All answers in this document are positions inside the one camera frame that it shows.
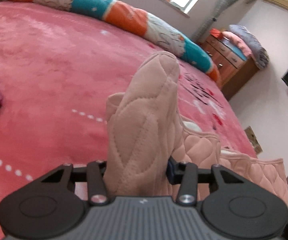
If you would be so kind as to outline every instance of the dresser drawer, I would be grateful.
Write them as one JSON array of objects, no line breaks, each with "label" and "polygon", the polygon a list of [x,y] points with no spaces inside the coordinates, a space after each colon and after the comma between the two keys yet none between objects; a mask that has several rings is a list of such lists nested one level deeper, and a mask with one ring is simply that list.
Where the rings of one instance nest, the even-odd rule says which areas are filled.
[{"label": "dresser drawer", "polygon": [[212,58],[215,65],[219,69],[222,85],[229,81],[229,79],[235,75],[237,68],[234,67],[223,55],[217,52]]},{"label": "dresser drawer", "polygon": [[215,43],[215,49],[224,57],[227,57],[231,53],[231,50],[221,42]]},{"label": "dresser drawer", "polygon": [[211,57],[211,59],[213,59],[213,57],[215,55],[218,54],[218,52],[216,51],[215,48],[213,48],[210,44],[208,44],[207,42],[204,42],[201,45],[201,48]]},{"label": "dresser drawer", "polygon": [[237,56],[234,52],[230,52],[230,54],[226,57],[229,62],[231,62],[235,67],[239,68],[243,64],[243,60]]},{"label": "dresser drawer", "polygon": [[206,41],[211,44],[214,48],[216,47],[216,45],[218,43],[220,43],[220,41],[217,38],[214,38],[212,35],[208,36]]},{"label": "dresser drawer", "polygon": [[219,72],[222,78],[222,85],[224,86],[236,74],[238,69],[227,60],[222,61],[218,65],[220,66]]}]

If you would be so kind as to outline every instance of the bed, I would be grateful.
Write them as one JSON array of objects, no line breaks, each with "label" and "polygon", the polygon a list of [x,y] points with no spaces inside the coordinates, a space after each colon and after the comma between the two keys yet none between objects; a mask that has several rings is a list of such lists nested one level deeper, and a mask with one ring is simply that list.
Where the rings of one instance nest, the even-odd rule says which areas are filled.
[{"label": "bed", "polygon": [[[0,201],[62,163],[106,159],[106,99],[158,50],[90,17],[0,2]],[[215,82],[183,61],[180,68],[180,113],[223,147],[256,157]]]}]

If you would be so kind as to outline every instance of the colorful bolster pillow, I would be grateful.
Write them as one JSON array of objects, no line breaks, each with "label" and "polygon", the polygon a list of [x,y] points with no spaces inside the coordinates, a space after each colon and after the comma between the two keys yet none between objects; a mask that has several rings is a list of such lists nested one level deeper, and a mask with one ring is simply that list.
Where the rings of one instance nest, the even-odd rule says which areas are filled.
[{"label": "colorful bolster pillow", "polygon": [[217,84],[217,66],[198,45],[165,21],[117,0],[10,0],[34,2],[58,10],[90,16],[136,34],[173,53],[210,76]]}]

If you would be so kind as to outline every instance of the screw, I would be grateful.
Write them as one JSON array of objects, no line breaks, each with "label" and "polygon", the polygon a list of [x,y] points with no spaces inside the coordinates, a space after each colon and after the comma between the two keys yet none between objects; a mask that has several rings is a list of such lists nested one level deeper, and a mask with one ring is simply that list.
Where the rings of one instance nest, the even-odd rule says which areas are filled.
[{"label": "screw", "polygon": [[141,204],[145,204],[148,202],[148,200],[146,198],[143,198],[142,200],[139,201]]},{"label": "screw", "polygon": [[184,204],[190,204],[194,202],[194,197],[192,195],[182,195],[179,197],[180,202],[184,203]]},{"label": "screw", "polygon": [[94,195],[91,197],[91,201],[93,203],[103,204],[107,201],[107,197],[105,197],[104,195]]}]

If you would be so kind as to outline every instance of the electrical outlet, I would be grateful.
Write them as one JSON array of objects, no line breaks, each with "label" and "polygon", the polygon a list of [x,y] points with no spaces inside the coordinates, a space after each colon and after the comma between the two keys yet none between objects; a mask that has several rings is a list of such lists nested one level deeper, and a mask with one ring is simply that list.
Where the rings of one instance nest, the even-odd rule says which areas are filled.
[{"label": "electrical outlet", "polygon": [[261,152],[263,152],[262,147],[260,146],[259,142],[257,141],[257,138],[256,138],[252,128],[249,126],[244,131],[245,131],[247,138],[249,139],[250,143],[252,144],[256,154],[258,155]]}]

